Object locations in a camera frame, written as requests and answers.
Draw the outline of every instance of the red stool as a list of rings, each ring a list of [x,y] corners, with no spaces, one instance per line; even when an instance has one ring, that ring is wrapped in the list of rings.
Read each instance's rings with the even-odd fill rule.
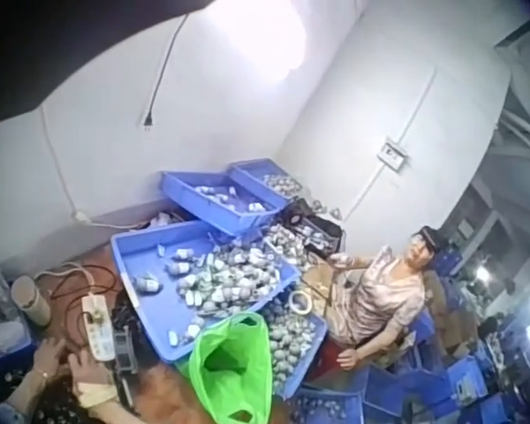
[[[326,337],[320,346],[320,350],[314,358],[314,362],[307,372],[305,382],[316,380],[330,370],[338,367],[337,356],[343,349],[329,337]]]

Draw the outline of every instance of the wall outlet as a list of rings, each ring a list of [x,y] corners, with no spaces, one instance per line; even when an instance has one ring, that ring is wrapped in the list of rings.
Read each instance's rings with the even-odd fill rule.
[[[389,168],[398,172],[406,162],[408,154],[397,143],[391,140],[385,141],[377,157]]]

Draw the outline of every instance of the green plastic bag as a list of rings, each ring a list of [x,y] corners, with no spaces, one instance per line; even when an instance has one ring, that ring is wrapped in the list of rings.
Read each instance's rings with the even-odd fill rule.
[[[273,396],[269,330],[263,317],[235,314],[205,329],[181,372],[218,424],[267,424]]]

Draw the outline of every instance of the power strip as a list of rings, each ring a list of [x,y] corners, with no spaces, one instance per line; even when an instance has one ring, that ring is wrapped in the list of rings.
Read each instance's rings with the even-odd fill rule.
[[[106,298],[101,294],[89,294],[82,298],[85,329],[90,351],[96,360],[106,362],[116,358],[110,312]]]

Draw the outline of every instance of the white wall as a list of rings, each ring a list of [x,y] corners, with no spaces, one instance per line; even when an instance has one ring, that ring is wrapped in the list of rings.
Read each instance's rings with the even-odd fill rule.
[[[453,2],[379,1],[367,9],[308,102],[278,161],[346,219],[347,248],[402,247],[440,226],[471,181],[510,73]],[[408,152],[399,174],[376,153]]]
[[[180,19],[121,42],[59,87],[42,107],[50,146],[40,110],[0,123],[0,261],[39,252],[33,266],[47,266],[104,241],[109,231],[64,231],[72,210],[102,216],[155,201],[160,170],[272,156],[365,2],[293,3],[307,53],[282,83],[263,79],[201,11],[172,51],[150,132],[140,124]]]
[[[516,291],[509,296],[506,291],[501,293],[488,307],[487,315],[505,312],[515,307],[530,292],[530,256],[514,277]]]

